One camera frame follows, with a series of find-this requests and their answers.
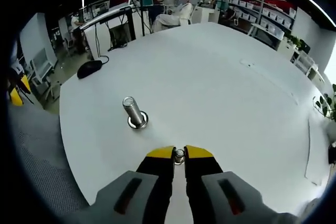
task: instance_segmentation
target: black mouse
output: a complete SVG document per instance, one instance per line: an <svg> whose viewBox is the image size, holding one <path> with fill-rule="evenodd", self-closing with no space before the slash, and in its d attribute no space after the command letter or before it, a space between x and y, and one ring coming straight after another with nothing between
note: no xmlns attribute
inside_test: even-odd
<svg viewBox="0 0 336 224"><path fill-rule="evenodd" d="M78 79L83 79L90 74L97 72L103 66L103 62L100 60L92 60L85 62L77 71Z"/></svg>

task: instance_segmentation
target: silver screw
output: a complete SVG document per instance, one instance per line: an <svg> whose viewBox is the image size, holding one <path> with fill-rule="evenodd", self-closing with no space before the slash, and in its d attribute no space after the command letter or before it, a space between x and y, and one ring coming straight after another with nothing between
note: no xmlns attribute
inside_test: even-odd
<svg viewBox="0 0 336 224"><path fill-rule="evenodd" d="M184 150L178 149L175 152L175 165L182 165L184 163Z"/></svg>
<svg viewBox="0 0 336 224"><path fill-rule="evenodd" d="M140 111L137 102L133 97L126 97L122 105L128 114L128 124L133 129L142 129L147 126L148 115Z"/></svg>

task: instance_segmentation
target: mouse cable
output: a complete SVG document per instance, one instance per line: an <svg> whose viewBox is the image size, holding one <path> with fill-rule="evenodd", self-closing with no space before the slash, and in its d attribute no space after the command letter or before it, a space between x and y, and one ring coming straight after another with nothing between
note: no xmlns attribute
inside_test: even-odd
<svg viewBox="0 0 336 224"><path fill-rule="evenodd" d="M107 55L102 55L101 57L106 57L107 61L103 62L103 65L110 61L110 58Z"/></svg>
<svg viewBox="0 0 336 224"><path fill-rule="evenodd" d="M97 54L98 54L98 57L100 57L100 45L99 45L99 39L98 39L98 35L97 35L97 23L94 25L95 27L95 38L96 38L96 47L97 47Z"/></svg>

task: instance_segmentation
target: white lab coat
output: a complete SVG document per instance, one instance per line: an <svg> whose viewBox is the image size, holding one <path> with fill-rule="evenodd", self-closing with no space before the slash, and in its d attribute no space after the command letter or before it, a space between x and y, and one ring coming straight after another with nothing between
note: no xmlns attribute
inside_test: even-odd
<svg viewBox="0 0 336 224"><path fill-rule="evenodd" d="M163 26L179 26L181 19L189 19L192 11L193 5L186 3L184 5L180 4L172 15L160 14L153 24L154 32L163 30Z"/></svg>

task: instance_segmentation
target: storage bin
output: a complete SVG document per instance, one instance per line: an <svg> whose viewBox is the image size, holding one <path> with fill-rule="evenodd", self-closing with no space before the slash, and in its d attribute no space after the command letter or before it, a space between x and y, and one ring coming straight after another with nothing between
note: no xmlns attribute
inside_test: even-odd
<svg viewBox="0 0 336 224"><path fill-rule="evenodd" d="M276 21L277 21L278 23L280 23L280 24L283 24L283 23L284 23L283 18L281 18L281 17L279 17L279 16L277 16Z"/></svg>
<svg viewBox="0 0 336 224"><path fill-rule="evenodd" d="M245 1L239 1L239 5L242 7L246 7L246 2Z"/></svg>
<svg viewBox="0 0 336 224"><path fill-rule="evenodd" d="M267 24L268 24L268 23L267 23L265 20L261 20L261 22L260 22L260 25L261 25L262 27L265 27L265 28L266 28Z"/></svg>
<svg viewBox="0 0 336 224"><path fill-rule="evenodd" d="M246 14L246 13L243 13L243 19L246 19L246 20L248 20L248 18L250 17L250 15L249 14Z"/></svg>
<svg viewBox="0 0 336 224"><path fill-rule="evenodd" d="M236 11L236 17L240 18L243 15L243 13L239 10Z"/></svg>
<svg viewBox="0 0 336 224"><path fill-rule="evenodd" d="M277 38L278 38L279 40L282 40L282 39L284 38L284 35L285 35L285 32L282 31L281 29L278 29L278 30L276 31L276 36L277 36Z"/></svg>
<svg viewBox="0 0 336 224"><path fill-rule="evenodd" d="M247 7L248 9L253 9L253 6L254 6L254 4L246 3L246 7Z"/></svg>
<svg viewBox="0 0 336 224"><path fill-rule="evenodd" d="M296 15L296 10L294 10L293 8L289 8L289 16L291 18L295 18Z"/></svg>
<svg viewBox="0 0 336 224"><path fill-rule="evenodd" d="M255 16L250 15L249 20L250 20L252 23L255 23L255 22L257 21L257 18L256 18Z"/></svg>
<svg viewBox="0 0 336 224"><path fill-rule="evenodd" d="M285 20L284 26L287 27L287 28L290 28L290 25L291 25L291 22Z"/></svg>
<svg viewBox="0 0 336 224"><path fill-rule="evenodd" d="M262 11L263 11L264 15L266 15L266 16L269 15L269 10L268 9L263 8Z"/></svg>
<svg viewBox="0 0 336 224"><path fill-rule="evenodd" d="M274 13L274 12L269 12L269 17L270 17L271 19L273 19L273 20L276 20L276 18L277 18L277 14Z"/></svg>
<svg viewBox="0 0 336 224"><path fill-rule="evenodd" d="M271 25L271 24L268 24L268 31L269 31L271 34L275 34L275 26L274 26L274 25Z"/></svg>

